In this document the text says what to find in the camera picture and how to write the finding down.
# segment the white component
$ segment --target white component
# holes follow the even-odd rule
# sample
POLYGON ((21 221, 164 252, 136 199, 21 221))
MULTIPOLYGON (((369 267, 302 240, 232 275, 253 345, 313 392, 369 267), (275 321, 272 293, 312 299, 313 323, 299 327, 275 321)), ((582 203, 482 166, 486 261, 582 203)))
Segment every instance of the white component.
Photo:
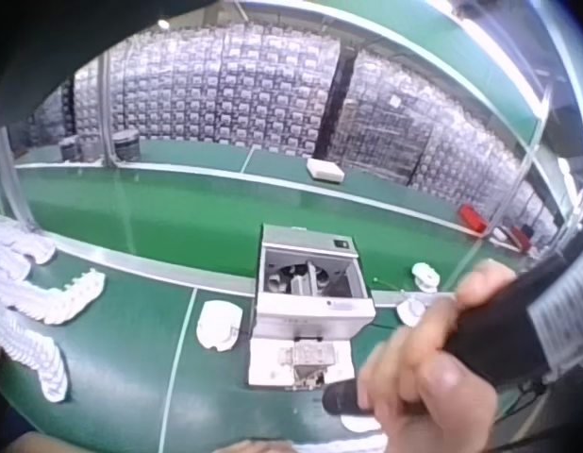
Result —
POLYGON ((426 307, 423 302, 410 297, 403 301, 396 307, 398 317, 401 318, 403 324, 409 327, 415 327, 424 316, 426 307))
POLYGON ((344 172, 334 162, 320 159, 309 159, 307 169, 313 179, 341 183, 344 181, 344 172))
POLYGON ((57 250, 49 239, 23 231, 16 224, 7 222, 0 222, 0 244, 31 257, 37 264, 47 263, 57 250))
POLYGON ((74 278, 63 291, 56 288, 45 290, 27 281, 13 282, 0 276, 0 302, 36 321, 58 325, 83 311, 104 288, 105 275, 94 269, 74 278))
POLYGON ((425 262, 418 262, 411 269, 415 284, 424 293, 435 293, 441 283, 441 276, 425 262))
POLYGON ((224 300, 209 300, 197 321, 197 340, 205 348, 217 351, 231 349, 239 337, 243 310, 224 300))
POLYGON ((504 233, 501 228, 495 228, 492 231, 492 235, 495 237, 497 241, 505 242, 508 240, 508 235, 504 233))
POLYGON ((393 94, 392 97, 390 98, 389 104, 393 106, 395 109, 398 109, 399 107, 401 107, 402 102, 403 101, 400 97, 398 97, 396 94, 393 94))
POLYGON ((373 417, 343 415, 340 417, 340 421, 346 429, 353 432, 379 431, 382 429, 382 426, 373 417))
POLYGON ((69 383, 55 342, 21 327, 14 314, 1 305, 0 347, 12 360, 36 371, 42 393, 48 401, 58 403, 65 398, 69 383))
POLYGON ((376 434, 362 439, 294 445, 293 449, 297 453, 383 453, 387 444, 385 434, 376 434))
POLYGON ((0 244, 0 275, 13 281, 23 281, 29 275, 29 260, 0 244))
MULTIPOLYGON (((352 363, 350 342, 328 343, 334 347, 335 363, 325 369, 325 384, 354 378, 355 367, 352 363)), ((292 360, 294 345, 294 340, 252 338, 250 340, 249 384, 293 387, 296 382, 292 360)))

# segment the stacked white parts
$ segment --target stacked white parts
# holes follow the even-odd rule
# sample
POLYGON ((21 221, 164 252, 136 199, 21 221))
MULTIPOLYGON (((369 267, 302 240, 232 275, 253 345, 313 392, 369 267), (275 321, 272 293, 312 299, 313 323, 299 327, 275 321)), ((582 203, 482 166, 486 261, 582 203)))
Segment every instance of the stacked white parts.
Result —
POLYGON ((31 262, 0 244, 0 275, 12 281, 23 281, 29 275, 31 262))
POLYGON ((197 340, 205 348, 217 351, 231 349, 239 337, 243 310, 224 300, 209 300, 197 321, 197 340))
POLYGON ((96 299, 105 287, 105 275, 91 269, 64 290, 45 290, 27 281, 15 282, 0 275, 0 302, 45 324, 58 325, 73 319, 96 299))
POLYGON ((441 276, 425 262, 418 262, 413 265, 411 272, 415 279, 415 284, 424 293, 435 293, 439 290, 441 276))
POLYGON ((25 232, 15 222, 0 218, 0 346, 8 356, 38 373, 42 393, 50 402, 65 398, 68 379, 58 347, 49 337, 21 327, 13 308, 45 324, 73 319, 105 287, 105 275, 91 269, 65 289, 39 288, 24 281, 32 259, 45 264, 55 254, 47 238, 25 232))
POLYGON ((46 264, 56 252, 55 245, 47 238, 7 222, 0 222, 0 244, 16 254, 29 256, 36 264, 46 264))
POLYGON ((21 327, 14 314, 0 304, 0 347, 14 360, 38 374, 44 397, 58 403, 67 394, 67 375, 55 342, 21 327))

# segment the green conveyor belt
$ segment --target green conveyor belt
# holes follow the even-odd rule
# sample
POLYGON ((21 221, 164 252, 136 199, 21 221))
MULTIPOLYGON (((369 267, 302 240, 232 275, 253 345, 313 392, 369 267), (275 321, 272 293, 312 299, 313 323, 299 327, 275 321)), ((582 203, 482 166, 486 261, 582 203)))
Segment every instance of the green conveyor belt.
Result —
MULTIPOLYGON (((63 285, 90 266, 59 253, 49 265, 34 268, 31 281, 44 287, 63 285)), ((192 289, 93 267, 107 274, 106 290, 73 321, 48 327, 19 318, 61 348, 71 380, 67 400, 59 404, 44 400, 34 373, 11 361, 0 364, 0 391, 48 434, 95 451, 155 453, 192 289)), ((163 451, 209 453, 248 437, 310 443, 357 436, 323 412, 318 391, 249 389, 245 335, 231 351, 204 349, 195 329, 203 303, 211 299, 242 307, 242 330, 248 329, 248 298, 197 291, 175 372, 163 451)), ((392 310, 379 310, 375 321, 398 324, 392 310)), ((353 340, 355 366, 388 335, 379 327, 363 329, 353 340)), ((504 394, 500 407, 507 407, 514 397, 515 393, 504 394)))

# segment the white plastic part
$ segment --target white plastic part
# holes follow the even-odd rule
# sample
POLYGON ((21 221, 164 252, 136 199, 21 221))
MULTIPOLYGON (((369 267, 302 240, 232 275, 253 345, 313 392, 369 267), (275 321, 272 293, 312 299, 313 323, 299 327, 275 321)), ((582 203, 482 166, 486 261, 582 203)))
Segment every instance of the white plastic part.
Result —
POLYGON ((231 349, 239 338, 243 310, 224 300, 209 300, 197 321, 197 340, 205 348, 217 351, 231 349))
POLYGON ((383 453, 387 444, 385 434, 376 434, 362 439, 294 445, 293 449, 297 453, 383 453))
POLYGON ((65 399, 69 382, 60 350, 49 337, 19 325, 14 313, 0 304, 0 347, 13 360, 38 374, 44 397, 58 403, 65 399))
POLYGON ((353 432, 379 431, 382 426, 373 417, 355 417, 353 415, 343 415, 340 417, 344 427, 353 432))
POLYGON ((422 316, 424 316, 425 310, 425 304, 412 297, 401 302, 396 307, 398 317, 401 318, 404 325, 409 327, 417 326, 422 316))
POLYGON ((31 257, 37 264, 50 261, 57 250, 51 240, 7 222, 0 222, 0 244, 20 255, 31 257))
POLYGON ((307 170, 313 179, 341 183, 344 181, 344 172, 334 162, 320 159, 309 159, 307 170))
POLYGON ((14 282, 0 276, 0 302, 45 324, 58 325, 73 319, 105 288, 105 275, 91 269, 64 290, 45 290, 27 281, 14 282))
POLYGON ((505 242, 508 240, 508 235, 499 227, 492 231, 492 235, 497 241, 505 242))
POLYGON ((413 265, 411 272, 415 277, 415 284, 424 293, 438 291, 439 284, 441 284, 441 276, 429 264, 418 262, 413 265))
POLYGON ((0 244, 0 276, 13 281, 23 281, 29 275, 31 262, 0 244))

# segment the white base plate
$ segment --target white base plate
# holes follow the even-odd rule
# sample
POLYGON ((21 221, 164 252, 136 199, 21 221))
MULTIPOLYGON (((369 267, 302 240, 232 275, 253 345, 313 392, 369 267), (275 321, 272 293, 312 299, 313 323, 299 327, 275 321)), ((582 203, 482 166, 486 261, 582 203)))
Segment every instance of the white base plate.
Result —
MULTIPOLYGON (((336 364, 324 373, 325 384, 352 379, 355 367, 352 364, 352 348, 349 341, 331 342, 335 349, 336 364)), ((250 340, 250 385, 268 387, 292 387, 295 382, 293 367, 283 362, 286 351, 293 349, 293 340, 253 338, 250 340)))

